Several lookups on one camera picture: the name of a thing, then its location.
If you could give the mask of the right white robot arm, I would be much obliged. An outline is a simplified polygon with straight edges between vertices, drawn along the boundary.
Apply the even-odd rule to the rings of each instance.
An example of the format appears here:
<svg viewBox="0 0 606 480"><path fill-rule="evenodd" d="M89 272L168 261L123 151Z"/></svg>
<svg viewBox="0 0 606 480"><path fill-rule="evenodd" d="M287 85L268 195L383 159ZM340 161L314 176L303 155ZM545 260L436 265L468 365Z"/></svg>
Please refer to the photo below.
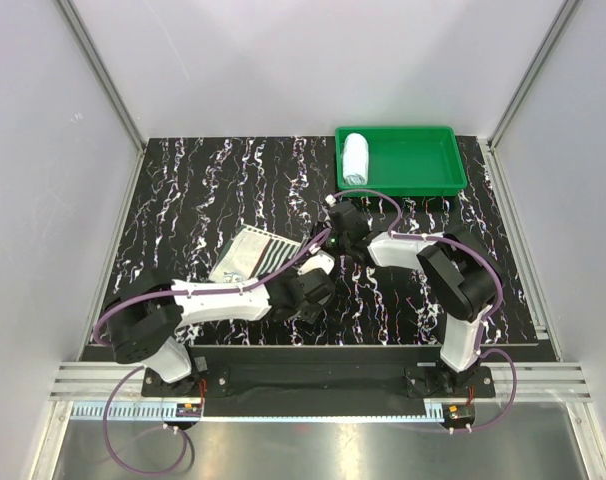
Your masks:
<svg viewBox="0 0 606 480"><path fill-rule="evenodd" d="M446 313L436 364L405 370L408 396L467 396L482 358L482 329L503 301L501 269L463 227L438 234L401 234L394 227L375 233L352 203L329 195L325 204L327 252L370 268L423 273Z"/></svg>

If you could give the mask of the light blue towel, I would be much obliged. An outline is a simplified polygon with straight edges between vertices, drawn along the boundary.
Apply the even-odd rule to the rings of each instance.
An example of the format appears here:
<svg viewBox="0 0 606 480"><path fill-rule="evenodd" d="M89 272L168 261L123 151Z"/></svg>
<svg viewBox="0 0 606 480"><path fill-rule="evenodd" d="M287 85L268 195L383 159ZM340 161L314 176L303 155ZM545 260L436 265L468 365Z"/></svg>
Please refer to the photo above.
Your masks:
<svg viewBox="0 0 606 480"><path fill-rule="evenodd" d="M369 145L359 133L350 133L344 142L342 177L348 185L366 185L369 174Z"/></svg>

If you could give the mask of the green white striped towel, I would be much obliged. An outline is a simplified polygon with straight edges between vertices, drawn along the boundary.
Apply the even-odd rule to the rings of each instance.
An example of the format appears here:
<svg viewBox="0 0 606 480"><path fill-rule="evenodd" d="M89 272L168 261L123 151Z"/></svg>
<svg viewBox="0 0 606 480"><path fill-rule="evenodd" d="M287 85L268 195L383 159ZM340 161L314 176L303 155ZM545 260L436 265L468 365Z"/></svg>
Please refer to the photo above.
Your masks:
<svg viewBox="0 0 606 480"><path fill-rule="evenodd" d="M208 280L237 283L272 273L293 258L301 246L298 241L243 224L224 246Z"/></svg>

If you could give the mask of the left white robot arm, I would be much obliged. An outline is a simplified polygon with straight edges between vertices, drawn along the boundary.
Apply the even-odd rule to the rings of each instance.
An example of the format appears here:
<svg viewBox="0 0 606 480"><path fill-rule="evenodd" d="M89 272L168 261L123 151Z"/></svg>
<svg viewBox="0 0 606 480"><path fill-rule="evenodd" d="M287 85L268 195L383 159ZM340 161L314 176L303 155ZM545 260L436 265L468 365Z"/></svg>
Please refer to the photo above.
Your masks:
<svg viewBox="0 0 606 480"><path fill-rule="evenodd" d="M152 271L109 298L102 319L116 363L140 363L186 396L197 388L199 372L175 339L178 329L223 320L314 322L334 292L321 268L237 283L192 283Z"/></svg>

